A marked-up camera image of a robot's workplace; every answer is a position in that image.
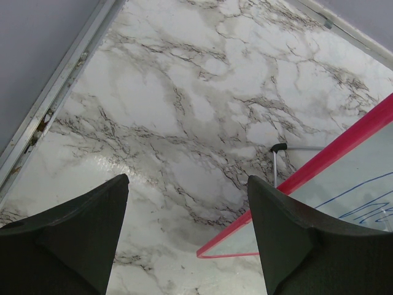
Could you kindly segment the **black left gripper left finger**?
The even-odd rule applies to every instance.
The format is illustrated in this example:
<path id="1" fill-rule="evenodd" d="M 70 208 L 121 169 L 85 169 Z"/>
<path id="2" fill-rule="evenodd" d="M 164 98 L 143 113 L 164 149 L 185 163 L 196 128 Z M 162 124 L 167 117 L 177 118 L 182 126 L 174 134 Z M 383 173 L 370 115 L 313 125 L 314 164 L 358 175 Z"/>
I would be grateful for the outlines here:
<path id="1" fill-rule="evenodd" d="M 1 294 L 105 294 L 128 185 L 121 174 L 1 227 Z"/>

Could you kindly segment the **pink framed whiteboard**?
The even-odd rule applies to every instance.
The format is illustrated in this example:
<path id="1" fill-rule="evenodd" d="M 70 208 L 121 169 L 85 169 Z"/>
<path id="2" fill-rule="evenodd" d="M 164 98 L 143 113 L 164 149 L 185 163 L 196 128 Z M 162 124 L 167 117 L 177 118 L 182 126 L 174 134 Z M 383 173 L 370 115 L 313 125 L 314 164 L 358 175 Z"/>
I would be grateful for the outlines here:
<path id="1" fill-rule="evenodd" d="M 317 151 L 274 186 L 340 221 L 392 231 L 392 96 Z"/>

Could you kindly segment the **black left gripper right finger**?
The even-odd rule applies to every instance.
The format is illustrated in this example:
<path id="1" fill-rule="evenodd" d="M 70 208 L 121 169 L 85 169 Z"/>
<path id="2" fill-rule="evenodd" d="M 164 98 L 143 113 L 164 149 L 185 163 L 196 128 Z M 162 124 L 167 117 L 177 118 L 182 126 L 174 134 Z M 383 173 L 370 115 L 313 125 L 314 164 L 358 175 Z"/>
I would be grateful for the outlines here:
<path id="1" fill-rule="evenodd" d="M 258 176 L 247 196 L 268 294 L 392 294 L 392 234 L 340 221 Z"/>

